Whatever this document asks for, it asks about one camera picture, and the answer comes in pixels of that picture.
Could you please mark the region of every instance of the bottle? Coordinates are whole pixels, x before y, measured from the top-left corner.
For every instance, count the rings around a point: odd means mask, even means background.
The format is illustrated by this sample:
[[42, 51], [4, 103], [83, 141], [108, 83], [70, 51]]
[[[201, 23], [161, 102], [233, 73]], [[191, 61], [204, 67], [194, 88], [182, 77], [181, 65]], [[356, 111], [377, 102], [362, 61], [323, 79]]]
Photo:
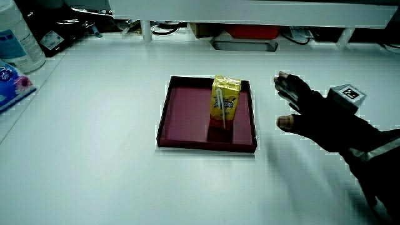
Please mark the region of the bottle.
[[0, 59], [23, 73], [46, 61], [14, 0], [0, 0]]

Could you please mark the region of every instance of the hand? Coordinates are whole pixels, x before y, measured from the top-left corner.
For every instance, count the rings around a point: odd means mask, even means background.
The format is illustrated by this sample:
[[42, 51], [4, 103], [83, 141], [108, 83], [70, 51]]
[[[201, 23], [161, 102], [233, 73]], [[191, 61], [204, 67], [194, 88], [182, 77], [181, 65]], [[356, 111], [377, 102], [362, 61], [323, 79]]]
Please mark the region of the hand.
[[[309, 138], [329, 152], [338, 152], [358, 178], [368, 204], [373, 207], [377, 196], [388, 212], [391, 210], [391, 216], [396, 215], [399, 212], [398, 202], [393, 202], [392, 199], [400, 197], [397, 191], [391, 191], [396, 184], [387, 171], [398, 169], [395, 167], [397, 161], [390, 163], [384, 158], [392, 161], [397, 158], [378, 156], [373, 159], [373, 164], [370, 164], [373, 166], [367, 168], [366, 163], [355, 156], [350, 149], [356, 149], [361, 153], [372, 151], [399, 138], [400, 129], [381, 132], [360, 117], [343, 113], [321, 94], [312, 91], [297, 76], [279, 72], [274, 81], [278, 94], [288, 100], [289, 105], [299, 113], [279, 116], [276, 121], [277, 126], [285, 132]], [[393, 151], [392, 153], [399, 153], [400, 148]]]

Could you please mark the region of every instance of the red container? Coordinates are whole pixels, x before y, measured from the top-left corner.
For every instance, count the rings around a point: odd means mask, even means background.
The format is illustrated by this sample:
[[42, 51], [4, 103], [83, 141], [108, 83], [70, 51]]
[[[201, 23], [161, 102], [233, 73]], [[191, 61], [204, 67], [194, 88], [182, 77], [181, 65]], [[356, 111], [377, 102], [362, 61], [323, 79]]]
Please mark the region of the red container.
[[257, 139], [249, 81], [242, 81], [232, 131], [209, 127], [213, 81], [171, 77], [157, 133], [158, 146], [255, 152]]
[[279, 26], [225, 24], [225, 31], [233, 38], [273, 40], [279, 35]]

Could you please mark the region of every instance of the juice box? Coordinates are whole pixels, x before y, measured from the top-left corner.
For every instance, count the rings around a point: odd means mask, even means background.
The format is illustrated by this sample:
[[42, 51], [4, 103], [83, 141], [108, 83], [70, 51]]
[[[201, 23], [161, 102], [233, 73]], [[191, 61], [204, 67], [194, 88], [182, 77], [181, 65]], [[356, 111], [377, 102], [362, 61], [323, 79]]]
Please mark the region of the juice box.
[[239, 102], [241, 80], [216, 76], [212, 84], [210, 123], [211, 127], [231, 130]]

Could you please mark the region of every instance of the tray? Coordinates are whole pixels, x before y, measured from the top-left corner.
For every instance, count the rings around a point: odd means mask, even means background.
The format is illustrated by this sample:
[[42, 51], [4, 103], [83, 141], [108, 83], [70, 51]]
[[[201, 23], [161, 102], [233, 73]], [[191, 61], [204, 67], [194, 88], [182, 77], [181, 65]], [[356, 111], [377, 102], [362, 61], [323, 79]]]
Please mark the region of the tray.
[[172, 76], [157, 133], [159, 147], [254, 153], [250, 82], [242, 81], [232, 131], [209, 127], [214, 79]]

